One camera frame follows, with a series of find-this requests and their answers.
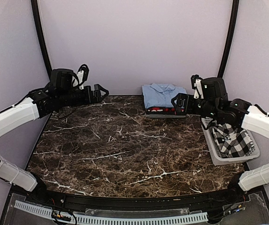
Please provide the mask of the light blue long sleeve shirt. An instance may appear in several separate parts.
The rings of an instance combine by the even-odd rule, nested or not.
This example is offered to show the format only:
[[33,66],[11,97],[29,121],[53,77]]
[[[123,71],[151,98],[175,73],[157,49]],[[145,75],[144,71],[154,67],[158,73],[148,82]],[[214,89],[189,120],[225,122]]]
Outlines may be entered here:
[[146,109],[151,107],[173,108],[171,100],[179,93],[186,94],[187,92],[185,88],[173,84],[152,83],[142,85]]

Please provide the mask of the red black plaid shirt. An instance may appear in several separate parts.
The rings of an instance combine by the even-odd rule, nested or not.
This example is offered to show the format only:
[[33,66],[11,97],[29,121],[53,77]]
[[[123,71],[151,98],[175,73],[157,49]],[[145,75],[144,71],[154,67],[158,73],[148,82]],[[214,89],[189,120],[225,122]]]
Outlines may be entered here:
[[158,112],[158,113],[170,113],[174,112],[174,108],[166,108],[166,107],[150,107],[147,108],[148,112]]

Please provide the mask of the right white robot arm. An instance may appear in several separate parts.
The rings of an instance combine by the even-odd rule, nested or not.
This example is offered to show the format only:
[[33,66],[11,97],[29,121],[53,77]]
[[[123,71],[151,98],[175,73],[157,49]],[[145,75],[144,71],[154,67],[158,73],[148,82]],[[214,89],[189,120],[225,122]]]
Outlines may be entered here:
[[[229,101],[227,94],[195,98],[193,95],[179,93],[172,98],[171,103],[177,112],[209,117],[269,139],[269,113],[242,99]],[[236,175],[223,198],[227,203],[234,203],[242,192],[265,184],[269,184],[269,163]]]

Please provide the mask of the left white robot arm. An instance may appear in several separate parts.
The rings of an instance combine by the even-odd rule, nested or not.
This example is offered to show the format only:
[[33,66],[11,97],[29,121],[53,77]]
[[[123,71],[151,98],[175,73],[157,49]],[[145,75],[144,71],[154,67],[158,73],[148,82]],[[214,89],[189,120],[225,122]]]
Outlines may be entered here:
[[[48,84],[42,89],[30,91],[18,103],[0,111],[0,138],[14,129],[41,119],[67,106],[93,105],[101,103],[109,91],[96,84],[93,88],[69,87],[60,89]],[[30,172],[19,168],[0,155],[0,178],[32,192],[32,197],[40,204],[50,201],[50,193],[39,186],[38,179]]]

